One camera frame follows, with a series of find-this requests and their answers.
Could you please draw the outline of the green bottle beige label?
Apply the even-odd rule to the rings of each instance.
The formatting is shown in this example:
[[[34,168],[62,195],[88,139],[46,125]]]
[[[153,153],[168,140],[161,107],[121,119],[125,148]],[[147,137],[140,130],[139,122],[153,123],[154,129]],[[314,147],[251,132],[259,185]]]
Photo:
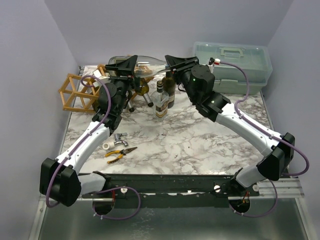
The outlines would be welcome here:
[[[135,91],[137,95],[142,96],[148,107],[152,108],[154,106],[151,97],[149,95],[149,86],[145,81],[141,81],[139,85],[139,90]]]

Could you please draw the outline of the green bottle brown label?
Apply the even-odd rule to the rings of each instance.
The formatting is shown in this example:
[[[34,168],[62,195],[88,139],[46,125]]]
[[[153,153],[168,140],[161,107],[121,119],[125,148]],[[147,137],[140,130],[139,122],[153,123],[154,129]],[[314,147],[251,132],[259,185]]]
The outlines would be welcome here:
[[[127,101],[127,107],[126,107],[126,108],[128,109],[128,111],[129,111],[130,113],[133,113],[133,112],[135,111],[135,107],[134,107],[131,99],[129,99],[129,100]]]

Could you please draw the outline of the clear glass carafe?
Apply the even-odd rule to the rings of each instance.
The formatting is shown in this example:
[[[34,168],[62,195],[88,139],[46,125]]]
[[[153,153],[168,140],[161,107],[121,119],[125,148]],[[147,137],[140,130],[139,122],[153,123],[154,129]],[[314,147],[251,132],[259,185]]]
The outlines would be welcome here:
[[[145,55],[139,55],[137,57],[134,68],[134,74],[139,78],[154,77],[169,71],[170,68],[166,61]]]

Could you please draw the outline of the clear square liquor bottle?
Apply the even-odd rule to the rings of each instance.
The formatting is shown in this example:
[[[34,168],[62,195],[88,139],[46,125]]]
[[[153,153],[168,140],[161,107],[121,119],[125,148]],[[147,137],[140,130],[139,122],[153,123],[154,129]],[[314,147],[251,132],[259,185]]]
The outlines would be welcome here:
[[[164,90],[162,80],[156,83],[156,91],[151,95],[153,102],[153,113],[157,120],[163,120],[168,113],[169,94]]]

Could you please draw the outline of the tall green wine bottle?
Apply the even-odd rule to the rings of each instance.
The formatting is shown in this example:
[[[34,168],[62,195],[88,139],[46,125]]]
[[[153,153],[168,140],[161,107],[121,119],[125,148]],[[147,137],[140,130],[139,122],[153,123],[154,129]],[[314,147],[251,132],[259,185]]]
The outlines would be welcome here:
[[[162,79],[163,89],[168,93],[168,108],[172,108],[175,104],[175,90],[176,83],[173,79],[173,75],[170,71],[165,73],[165,77]]]

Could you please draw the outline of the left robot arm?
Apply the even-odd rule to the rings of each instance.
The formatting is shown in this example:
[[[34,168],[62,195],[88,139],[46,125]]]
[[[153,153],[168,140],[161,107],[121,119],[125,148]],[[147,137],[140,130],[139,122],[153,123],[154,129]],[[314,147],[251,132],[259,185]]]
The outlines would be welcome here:
[[[115,75],[107,82],[97,79],[101,84],[99,107],[87,129],[65,152],[54,159],[46,158],[41,164],[39,191],[45,196],[47,207],[69,207],[85,194],[96,193],[101,198],[110,194],[111,185],[102,173],[79,173],[95,149],[118,128],[131,97],[130,90],[139,87],[140,79],[135,76],[137,59],[133,55],[105,66]]]

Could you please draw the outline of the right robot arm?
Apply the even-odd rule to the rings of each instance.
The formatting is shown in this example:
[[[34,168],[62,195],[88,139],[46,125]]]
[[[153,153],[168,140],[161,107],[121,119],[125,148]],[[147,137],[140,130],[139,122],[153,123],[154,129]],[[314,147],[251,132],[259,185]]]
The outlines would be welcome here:
[[[165,60],[177,84],[182,84],[196,110],[212,122],[223,125],[253,145],[263,159],[236,172],[230,191],[241,196],[248,187],[268,179],[277,181],[293,159],[295,137],[275,132],[240,111],[235,104],[213,90],[215,76],[211,66],[199,64],[197,57],[166,55]]]

